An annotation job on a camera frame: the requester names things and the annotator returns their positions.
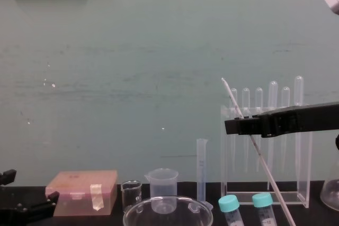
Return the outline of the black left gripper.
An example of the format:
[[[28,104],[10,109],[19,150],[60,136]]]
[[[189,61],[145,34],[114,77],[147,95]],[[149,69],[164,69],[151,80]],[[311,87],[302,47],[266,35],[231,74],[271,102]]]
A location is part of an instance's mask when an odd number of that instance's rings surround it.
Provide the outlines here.
[[[16,170],[10,169],[0,173],[0,185],[15,181]],[[15,207],[1,208],[1,225],[27,225],[33,217],[52,217],[59,199],[59,193],[53,192],[43,200],[31,200],[24,206],[18,203]]]

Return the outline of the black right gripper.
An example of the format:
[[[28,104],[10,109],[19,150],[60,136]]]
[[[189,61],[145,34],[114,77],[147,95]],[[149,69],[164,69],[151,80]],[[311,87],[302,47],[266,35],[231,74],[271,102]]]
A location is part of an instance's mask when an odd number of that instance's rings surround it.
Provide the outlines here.
[[[227,134],[259,134],[263,138],[283,134],[338,129],[338,102],[291,106],[254,117],[239,116],[225,121]]]

